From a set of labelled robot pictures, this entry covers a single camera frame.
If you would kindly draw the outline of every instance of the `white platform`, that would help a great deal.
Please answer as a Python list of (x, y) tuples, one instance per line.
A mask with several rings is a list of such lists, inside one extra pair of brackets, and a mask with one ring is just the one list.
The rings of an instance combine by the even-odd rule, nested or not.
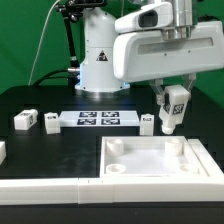
[[(105, 146), (118, 138), (123, 151), (112, 158)], [(200, 141), (179, 137), (183, 153), (171, 157), (164, 153), (170, 138), (103, 137), (100, 178), (1, 180), (0, 204), (224, 201), (224, 175)], [(113, 162), (124, 164), (125, 172), (107, 174)], [(179, 172), (182, 163), (198, 172)]]
[(136, 111), (62, 111), (61, 127), (139, 126)]

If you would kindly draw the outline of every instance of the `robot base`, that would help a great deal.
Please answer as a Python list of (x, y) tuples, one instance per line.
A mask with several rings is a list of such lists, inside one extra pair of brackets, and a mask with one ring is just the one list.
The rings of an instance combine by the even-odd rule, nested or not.
[(130, 85), (129, 84), (123, 85), (120, 90), (108, 91), (108, 92), (87, 91), (85, 89), (81, 89), (79, 84), (77, 84), (75, 86), (75, 94), (76, 95), (94, 98), (94, 99), (115, 98), (118, 96), (128, 95), (129, 93), (130, 93)]

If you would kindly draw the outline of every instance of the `white robot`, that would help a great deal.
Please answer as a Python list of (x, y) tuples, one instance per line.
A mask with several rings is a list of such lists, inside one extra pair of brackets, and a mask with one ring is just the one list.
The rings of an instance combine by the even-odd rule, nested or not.
[[(148, 0), (117, 20), (97, 7), (105, 1), (96, 2), (58, 6), (70, 21), (81, 16), (85, 21), (86, 57), (76, 90), (113, 96), (127, 90), (127, 83), (150, 80), (161, 105), (162, 131), (172, 134), (182, 123), (195, 73), (224, 67), (222, 23), (194, 21), (196, 0)], [(163, 78), (177, 75), (184, 75), (184, 86), (161, 88)]]

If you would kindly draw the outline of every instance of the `green wall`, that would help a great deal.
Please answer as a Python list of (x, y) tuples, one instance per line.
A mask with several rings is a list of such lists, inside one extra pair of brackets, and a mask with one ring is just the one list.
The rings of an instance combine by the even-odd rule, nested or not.
[[(54, 0), (3, 1), (0, 14), (0, 93), (12, 86), (27, 85), (46, 15)], [(109, 0), (105, 10), (120, 16), (120, 0)], [(125, 14), (136, 6), (125, 2)], [(198, 4), (198, 13), (220, 17), (224, 21), (224, 1), (205, 0)], [(73, 26), (75, 44), (80, 60), (83, 59), (83, 24)], [(53, 12), (46, 30), (43, 47), (34, 72), (33, 81), (47, 72), (69, 66), (69, 52), (62, 17)], [(176, 82), (169, 79), (166, 83)], [(65, 84), (65, 81), (46, 84)], [(197, 86), (215, 102), (224, 107), (224, 69), (198, 74)]]

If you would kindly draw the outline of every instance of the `black table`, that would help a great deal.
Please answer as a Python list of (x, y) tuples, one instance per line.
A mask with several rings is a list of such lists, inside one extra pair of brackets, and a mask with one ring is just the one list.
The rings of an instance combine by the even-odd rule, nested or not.
[[(154, 135), (163, 135), (159, 106), (149, 86), (135, 86), (114, 99), (77, 96), (65, 86), (14, 87), (0, 95), (0, 141), (7, 159), (0, 179), (98, 177), (102, 136), (136, 136), (137, 127), (62, 128), (47, 135), (44, 114), (61, 111), (136, 110), (155, 115)], [(28, 131), (15, 131), (13, 117), (25, 109), (39, 112)], [(197, 88), (184, 122), (174, 135), (198, 138), (224, 169), (224, 109)], [(115, 203), (94, 205), (0, 206), (1, 223), (222, 223), (224, 203)]]

